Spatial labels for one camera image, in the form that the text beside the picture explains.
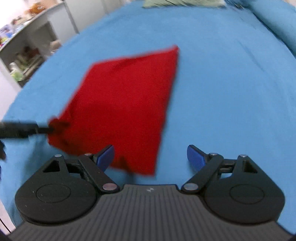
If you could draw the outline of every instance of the red cloth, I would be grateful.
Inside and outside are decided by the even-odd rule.
[[[92,66],[49,144],[68,154],[115,147],[112,167],[153,175],[177,67],[178,47]]]

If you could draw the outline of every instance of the blue bedsheet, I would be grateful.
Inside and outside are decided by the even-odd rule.
[[[5,120],[45,123],[58,115],[96,61],[177,44],[178,74],[155,177],[140,184],[183,184],[193,174],[186,149],[196,145],[226,158],[248,154],[279,185],[286,204],[279,219],[296,231],[296,59],[249,10],[167,7],[136,1],[72,39],[34,75]],[[5,141],[0,198],[16,225],[17,189],[61,151],[45,137]],[[127,176],[107,170],[119,184]]]

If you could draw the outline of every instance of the gray ridged plate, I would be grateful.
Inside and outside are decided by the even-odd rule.
[[[175,185],[125,185],[103,195],[84,217],[60,226],[23,223],[13,241],[285,241],[291,234],[276,222],[258,226],[227,223],[195,195]]]

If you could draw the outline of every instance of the blue gripper pad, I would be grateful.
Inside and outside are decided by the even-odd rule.
[[[190,145],[187,148],[187,158],[197,172],[200,171],[206,164],[205,157],[200,154],[193,145]]]
[[[104,172],[115,156],[114,146],[110,145],[97,154],[96,165]]]

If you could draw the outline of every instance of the green pillow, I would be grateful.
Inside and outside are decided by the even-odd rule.
[[[144,8],[162,6],[204,6],[204,7],[223,7],[226,5],[224,0],[145,0]]]

